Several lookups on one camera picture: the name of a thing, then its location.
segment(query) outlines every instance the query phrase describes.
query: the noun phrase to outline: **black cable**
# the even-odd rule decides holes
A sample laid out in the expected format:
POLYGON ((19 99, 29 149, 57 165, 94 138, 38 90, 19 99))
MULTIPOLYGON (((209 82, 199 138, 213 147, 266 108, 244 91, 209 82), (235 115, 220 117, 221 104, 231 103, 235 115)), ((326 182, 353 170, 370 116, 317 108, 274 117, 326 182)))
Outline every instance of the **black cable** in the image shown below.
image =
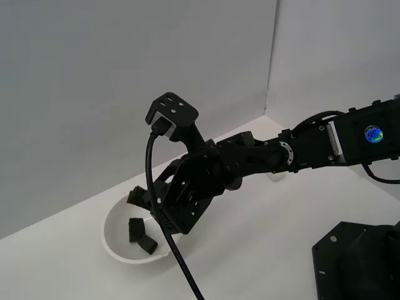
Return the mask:
POLYGON ((342 111, 323 111, 320 112, 319 114, 315 114, 307 119, 305 119, 303 122, 299 123, 295 128, 292 130, 293 136, 296 136, 298 133, 301 131, 307 129, 312 123, 320 121, 322 118, 330 117, 330 116, 340 116, 341 114, 344 114, 342 111))
POLYGON ((168 243, 169 247, 171 248, 172 253, 175 255, 177 263, 181 267, 182 272, 187 279, 187 282, 189 283, 190 287, 192 288, 194 295, 197 297, 197 299, 204 300, 204 297, 201 294, 196 282, 194 281, 193 276, 190 273, 190 270, 189 270, 188 266, 186 265, 185 260, 182 257, 182 254, 179 252, 179 249, 176 246, 173 237, 169 233, 169 230, 166 227, 166 225, 164 224, 162 212, 160 211, 160 208, 158 207, 156 191, 154 190, 154 184, 153 184, 153 174, 151 171, 151 157, 153 155, 153 145, 154 145, 154 141, 156 140, 157 137, 158 137, 158 135, 152 132, 150 134, 149 141, 147 142, 147 148, 146 148, 146 181, 147 181, 147 189, 149 190, 149 193, 150 193, 150 203, 152 206, 152 211, 158 221, 158 224, 161 227, 161 231, 164 234, 164 236, 167 240, 167 243, 168 243))
MULTIPOLYGON (((303 122, 299 123, 292 130, 292 134, 293 134, 293 136, 296 136, 301 131, 307 129, 312 123, 320 121, 322 118, 326 118, 326 117, 330 117, 330 116, 340 116, 342 114, 344 114, 344 112, 342 112, 342 111, 320 112, 319 114, 315 114, 315 115, 305 119, 303 122)), ((369 168, 369 166, 367 164, 361 164, 361 165, 364 168, 367 175, 369 177, 371 177, 373 180, 376 180, 380 183, 386 183, 386 184, 400 184, 400 180, 398 180, 398 179, 383 179, 383 178, 377 177, 377 176, 375 176, 375 174, 372 172, 372 170, 369 168)))
POLYGON ((386 184, 400 184, 400 180, 398 179, 383 179, 380 177, 375 176, 375 174, 372 172, 372 170, 369 168, 367 164, 361 164, 364 170, 367 172, 368 176, 371 177, 372 179, 379 181, 380 183, 386 183, 386 184))

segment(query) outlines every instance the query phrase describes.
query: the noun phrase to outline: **robotic arm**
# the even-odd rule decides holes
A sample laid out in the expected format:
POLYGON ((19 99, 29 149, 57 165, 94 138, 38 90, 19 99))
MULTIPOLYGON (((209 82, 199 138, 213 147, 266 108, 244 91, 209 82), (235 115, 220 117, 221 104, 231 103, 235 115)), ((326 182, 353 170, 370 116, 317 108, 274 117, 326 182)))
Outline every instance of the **robotic arm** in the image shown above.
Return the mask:
MULTIPOLYGON (((243 177, 256 173, 297 173, 306 168, 362 164, 375 180, 400 183, 376 177, 368 166, 400 156, 400 98, 396 96, 347 113, 322 112, 268 141, 255 139, 249 131, 217 143, 204 141, 195 125, 198 115, 186 101, 167 92, 152 103, 146 116, 153 132, 164 126, 171 141, 181 141, 187 147, 187 154, 173 161, 154 182, 170 234, 188 234, 213 197, 226 189, 239 189, 243 177)), ((128 202, 155 217, 147 190, 135 187, 128 202)))

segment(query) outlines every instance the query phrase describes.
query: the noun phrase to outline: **circular bearing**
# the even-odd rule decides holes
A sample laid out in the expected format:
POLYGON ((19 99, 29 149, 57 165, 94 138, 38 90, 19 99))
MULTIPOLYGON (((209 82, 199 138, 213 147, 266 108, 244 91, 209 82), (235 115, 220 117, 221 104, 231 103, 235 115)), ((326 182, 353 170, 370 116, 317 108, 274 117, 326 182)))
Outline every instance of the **circular bearing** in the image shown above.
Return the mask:
POLYGON ((286 143, 286 142, 280 142, 280 143, 281 143, 281 146, 282 146, 283 148, 285 148, 286 151, 287 151, 287 153, 289 154, 289 157, 287 158, 286 163, 287 163, 288 166, 290 166, 291 163, 293 162, 293 157, 294 157, 292 147, 289 146, 289 144, 286 143))

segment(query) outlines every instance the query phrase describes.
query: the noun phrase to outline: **white backdrop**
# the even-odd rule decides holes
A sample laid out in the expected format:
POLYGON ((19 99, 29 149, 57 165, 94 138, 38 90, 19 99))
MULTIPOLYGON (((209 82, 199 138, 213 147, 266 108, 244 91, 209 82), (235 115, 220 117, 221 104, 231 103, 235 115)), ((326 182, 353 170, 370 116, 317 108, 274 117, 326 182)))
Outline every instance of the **white backdrop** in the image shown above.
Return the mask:
MULTIPOLYGON (((151 101, 261 116, 276 0, 0 0, 0 238, 143 172, 151 101)), ((160 141, 155 164, 184 151, 160 141)))
MULTIPOLYGON (((397 0, 279 1, 266 115, 293 128, 321 111, 399 94, 399 11, 397 0)), ((376 162, 372 170, 400 179, 398 162, 376 162)), ((374 183, 400 199, 398 186, 374 183)))

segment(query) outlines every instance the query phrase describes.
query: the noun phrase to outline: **holographic sticker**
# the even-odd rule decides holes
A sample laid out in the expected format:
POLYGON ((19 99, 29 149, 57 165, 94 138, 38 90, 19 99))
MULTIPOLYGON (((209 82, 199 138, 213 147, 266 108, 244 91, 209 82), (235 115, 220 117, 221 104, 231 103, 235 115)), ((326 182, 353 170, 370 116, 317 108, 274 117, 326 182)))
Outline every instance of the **holographic sticker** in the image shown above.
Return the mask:
POLYGON ((383 139, 383 132, 377 126, 368 126, 365 129, 365 138, 370 143, 379 143, 383 139))

